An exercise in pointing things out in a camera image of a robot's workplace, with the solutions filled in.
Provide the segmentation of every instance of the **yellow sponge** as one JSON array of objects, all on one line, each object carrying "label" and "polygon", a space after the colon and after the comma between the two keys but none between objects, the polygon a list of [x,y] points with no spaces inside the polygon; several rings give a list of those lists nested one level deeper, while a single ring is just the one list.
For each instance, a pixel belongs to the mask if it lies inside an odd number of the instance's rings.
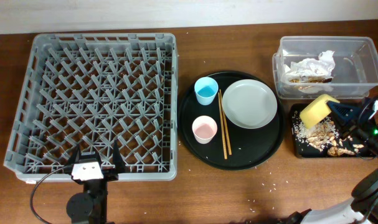
[{"label": "yellow sponge", "polygon": [[312,128],[331,113],[330,108],[327,106],[328,101],[339,103],[333,97],[323,94],[317,97],[300,113],[300,118],[307,129]]}]

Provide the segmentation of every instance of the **chopstick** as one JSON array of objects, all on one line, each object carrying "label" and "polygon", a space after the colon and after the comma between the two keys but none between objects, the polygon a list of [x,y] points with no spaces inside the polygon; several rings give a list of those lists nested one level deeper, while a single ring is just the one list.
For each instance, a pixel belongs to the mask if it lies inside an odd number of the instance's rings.
[{"label": "chopstick", "polygon": [[220,105],[222,102],[220,100],[220,93],[218,92],[218,101],[219,101],[219,116],[220,116],[220,126],[222,127],[222,142],[224,145],[224,157],[227,159],[226,153],[226,142],[225,142],[225,128],[224,128],[224,119],[222,117],[222,106]]},{"label": "chopstick", "polygon": [[[222,104],[222,90],[219,90],[219,97],[220,97],[220,103]],[[227,122],[226,122],[226,114],[225,111],[223,110],[223,106],[221,106],[222,110],[222,116],[224,117],[224,126],[225,126],[225,132],[226,132],[226,143],[227,143],[227,148],[229,150],[229,155],[232,155],[232,147],[230,146],[230,138],[229,138],[229,130],[227,129]]]}]

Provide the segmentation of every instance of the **pink cup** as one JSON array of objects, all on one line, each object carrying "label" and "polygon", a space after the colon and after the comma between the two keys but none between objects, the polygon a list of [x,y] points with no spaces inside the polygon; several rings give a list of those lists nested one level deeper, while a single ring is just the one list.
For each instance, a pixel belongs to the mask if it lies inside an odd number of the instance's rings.
[{"label": "pink cup", "polygon": [[197,142],[207,144],[215,136],[218,125],[209,116],[200,116],[193,121],[192,130]]}]

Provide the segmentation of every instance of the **blue cup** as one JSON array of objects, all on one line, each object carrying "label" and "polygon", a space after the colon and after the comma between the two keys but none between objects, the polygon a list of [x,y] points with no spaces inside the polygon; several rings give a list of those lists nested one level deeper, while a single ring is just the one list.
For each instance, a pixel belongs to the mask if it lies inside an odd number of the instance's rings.
[{"label": "blue cup", "polygon": [[201,105],[210,105],[218,92],[218,83],[209,77],[203,77],[194,84],[197,101]]}]

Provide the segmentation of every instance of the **brown wood surface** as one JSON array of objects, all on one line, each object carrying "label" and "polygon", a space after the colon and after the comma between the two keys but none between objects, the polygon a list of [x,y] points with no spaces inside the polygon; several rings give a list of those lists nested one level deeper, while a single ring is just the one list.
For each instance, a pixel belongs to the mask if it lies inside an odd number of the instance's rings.
[{"label": "brown wood surface", "polygon": [[[368,36],[378,51],[378,21],[107,32],[173,33],[180,55],[180,93],[199,77],[218,70],[247,72],[274,88],[272,55],[285,35]],[[2,166],[34,37],[0,35],[0,223],[39,223],[29,209],[34,186]],[[371,91],[376,94],[378,87]],[[294,102],[283,102],[286,111]],[[108,219],[116,223],[229,223],[283,218],[348,199],[354,186],[378,167],[378,160],[297,159],[288,128],[277,153],[257,169],[229,172],[212,168],[183,144],[177,156],[177,177],[170,182],[110,183]],[[81,190],[75,183],[43,184],[34,204],[46,220],[68,223],[65,205]]]}]

